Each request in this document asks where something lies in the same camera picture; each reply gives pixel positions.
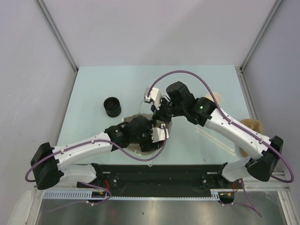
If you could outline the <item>green patterned paper gift bag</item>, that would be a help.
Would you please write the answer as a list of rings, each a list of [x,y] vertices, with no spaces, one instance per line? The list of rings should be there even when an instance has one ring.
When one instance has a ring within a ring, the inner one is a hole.
[[[129,132],[131,137],[129,140],[131,143],[126,147],[126,153],[129,154],[129,157],[145,163],[148,167],[153,166],[153,161],[156,159],[163,151],[163,145],[166,140],[162,141],[162,147],[155,151],[150,152],[141,152],[141,148],[139,146],[139,140],[142,137],[150,137],[152,134],[152,128],[157,127],[166,127],[170,134],[172,129],[172,123],[164,123],[159,120],[152,119],[151,113],[142,112],[143,101],[139,103],[137,113],[126,116],[122,119],[125,122],[126,130]]]

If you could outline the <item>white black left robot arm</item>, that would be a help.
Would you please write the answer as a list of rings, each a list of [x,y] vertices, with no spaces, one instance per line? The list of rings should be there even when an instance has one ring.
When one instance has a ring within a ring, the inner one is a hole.
[[[76,165],[75,172],[70,171],[70,166],[86,157],[115,150],[141,161],[126,151],[129,145],[138,145],[141,151],[161,152],[168,137],[166,124],[158,120],[149,120],[143,115],[125,118],[120,124],[80,142],[53,147],[48,142],[41,144],[30,162],[31,168],[26,172],[25,180],[34,182],[39,190],[67,180],[89,183],[97,188],[103,184],[104,178],[94,166]]]

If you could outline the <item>white straw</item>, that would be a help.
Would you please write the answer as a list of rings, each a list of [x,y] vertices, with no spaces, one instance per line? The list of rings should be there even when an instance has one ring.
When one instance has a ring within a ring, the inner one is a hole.
[[[210,133],[206,132],[201,126],[195,125],[195,130],[197,133],[199,133],[201,136],[215,144],[216,146],[220,147],[221,149],[225,150],[226,152],[230,153],[233,156],[236,156],[236,150],[234,148],[229,147],[228,145],[224,144],[222,141],[218,140],[214,136],[212,136]]]

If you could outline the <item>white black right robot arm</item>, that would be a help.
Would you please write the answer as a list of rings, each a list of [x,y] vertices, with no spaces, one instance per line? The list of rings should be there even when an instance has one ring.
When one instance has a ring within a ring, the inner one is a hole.
[[[221,188],[233,181],[252,176],[259,181],[269,181],[283,147],[283,140],[269,138],[257,133],[217,108],[208,98],[195,98],[182,82],[175,82],[166,89],[169,99],[158,88],[147,89],[145,102],[152,103],[151,110],[156,120],[171,122],[173,117],[184,116],[195,125],[209,128],[242,148],[248,157],[234,163],[224,163],[216,176]]]

